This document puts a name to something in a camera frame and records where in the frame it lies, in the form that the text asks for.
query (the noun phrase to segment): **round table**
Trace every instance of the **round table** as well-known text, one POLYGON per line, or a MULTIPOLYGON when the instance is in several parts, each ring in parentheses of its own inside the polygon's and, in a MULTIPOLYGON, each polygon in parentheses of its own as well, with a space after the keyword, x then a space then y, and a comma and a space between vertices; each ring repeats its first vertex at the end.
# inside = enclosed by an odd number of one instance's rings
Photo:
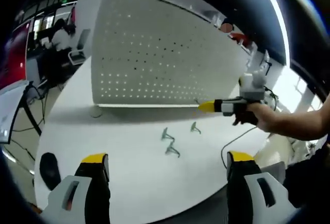
MULTIPOLYGON (((38 207, 45 208, 50 191, 39 164, 46 152, 58 161, 61 178, 74 175, 81 160, 94 153, 109 155, 113 224, 150 223, 187 210, 207 199, 226 183, 221 148, 250 129, 232 126, 233 117, 202 114, 190 108, 107 108, 99 118, 89 114, 93 106, 89 58, 69 80, 49 116, 40 137, 35 164, 38 207), (191 132, 196 122, 201 130, 191 132), (165 154, 175 137, 181 153, 165 154)), ((227 147, 255 155, 268 137, 254 129, 227 147)))

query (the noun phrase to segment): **pegboard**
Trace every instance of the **pegboard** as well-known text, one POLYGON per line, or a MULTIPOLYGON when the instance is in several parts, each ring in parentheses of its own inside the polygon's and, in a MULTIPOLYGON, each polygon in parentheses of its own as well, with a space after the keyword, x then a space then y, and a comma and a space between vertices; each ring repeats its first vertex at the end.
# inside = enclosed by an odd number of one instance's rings
POLYGON ((226 98, 248 54, 190 12, 156 0, 102 0, 92 46, 96 104, 182 105, 226 98))

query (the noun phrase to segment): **hand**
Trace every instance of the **hand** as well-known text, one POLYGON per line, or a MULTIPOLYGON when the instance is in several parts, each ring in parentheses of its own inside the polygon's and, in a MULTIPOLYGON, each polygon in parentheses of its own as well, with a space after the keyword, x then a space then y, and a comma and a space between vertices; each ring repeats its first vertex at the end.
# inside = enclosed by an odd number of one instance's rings
MULTIPOLYGON (((255 117, 258 119, 257 127, 265 132, 271 132, 272 127, 275 126, 278 114, 274 112, 270 107, 262 105, 260 103, 253 103, 247 106, 246 111, 253 112, 255 117)), ((250 123, 249 120, 241 120, 238 115, 236 115, 236 120, 233 125, 238 123, 250 123)))

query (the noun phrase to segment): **red object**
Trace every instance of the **red object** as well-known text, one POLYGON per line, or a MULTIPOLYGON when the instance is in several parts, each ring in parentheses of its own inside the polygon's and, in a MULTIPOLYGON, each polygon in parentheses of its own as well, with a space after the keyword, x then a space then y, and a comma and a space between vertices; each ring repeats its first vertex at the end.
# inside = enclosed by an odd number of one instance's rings
POLYGON ((5 60, 0 65, 0 90, 26 79, 26 45, 29 27, 30 21, 16 28, 5 45, 5 60))
POLYGON ((241 33, 234 33, 234 32, 232 32, 230 35, 232 36, 232 40, 237 41, 237 44, 241 40, 243 40, 243 46, 244 47, 248 47, 249 45, 252 44, 252 41, 250 41, 249 38, 246 35, 243 35, 241 33))

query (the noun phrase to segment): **office chair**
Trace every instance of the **office chair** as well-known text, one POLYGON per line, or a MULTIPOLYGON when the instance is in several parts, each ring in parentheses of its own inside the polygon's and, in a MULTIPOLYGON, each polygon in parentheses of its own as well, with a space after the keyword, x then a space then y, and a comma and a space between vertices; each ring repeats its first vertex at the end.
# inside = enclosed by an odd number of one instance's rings
POLYGON ((84 29, 81 32, 78 44, 77 44, 77 50, 72 50, 68 53, 68 58, 71 61, 72 65, 80 65, 83 64, 86 60, 85 54, 84 54, 84 45, 87 41, 88 35, 90 33, 90 29, 84 29))

